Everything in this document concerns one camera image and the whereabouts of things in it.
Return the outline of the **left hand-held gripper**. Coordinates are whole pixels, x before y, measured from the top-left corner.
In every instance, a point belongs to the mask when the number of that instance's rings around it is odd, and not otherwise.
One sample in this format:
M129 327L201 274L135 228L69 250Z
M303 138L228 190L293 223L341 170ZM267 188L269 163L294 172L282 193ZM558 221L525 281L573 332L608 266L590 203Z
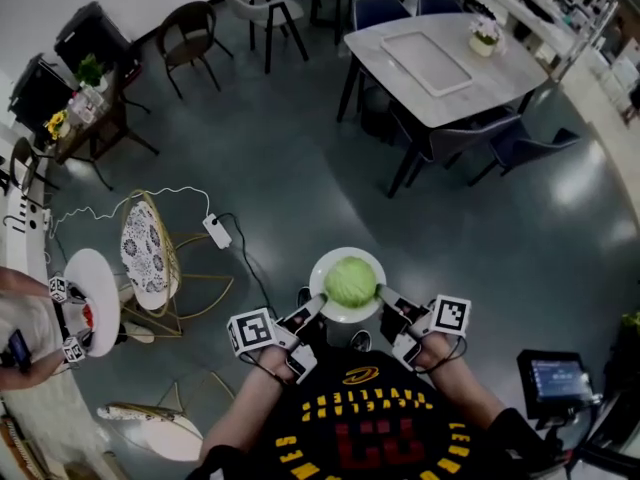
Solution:
M316 294L296 312L278 320L270 316L266 307L232 316L227 331L234 355L249 360L251 352L279 347L286 351L286 364L300 384L317 366L311 346L303 342L300 333L317 318L326 302L325 294Z

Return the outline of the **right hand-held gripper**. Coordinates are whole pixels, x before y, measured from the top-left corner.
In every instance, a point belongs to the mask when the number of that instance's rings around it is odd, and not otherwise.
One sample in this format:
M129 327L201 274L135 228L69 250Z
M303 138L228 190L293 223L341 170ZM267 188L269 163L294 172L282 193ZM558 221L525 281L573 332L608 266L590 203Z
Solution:
M377 285L376 294L382 301L381 333L392 345L393 357L407 370L432 372L466 353L470 300L438 295L426 306L417 305L384 284ZM434 333L453 337L455 343L434 366L417 368L414 361L423 350L422 339Z

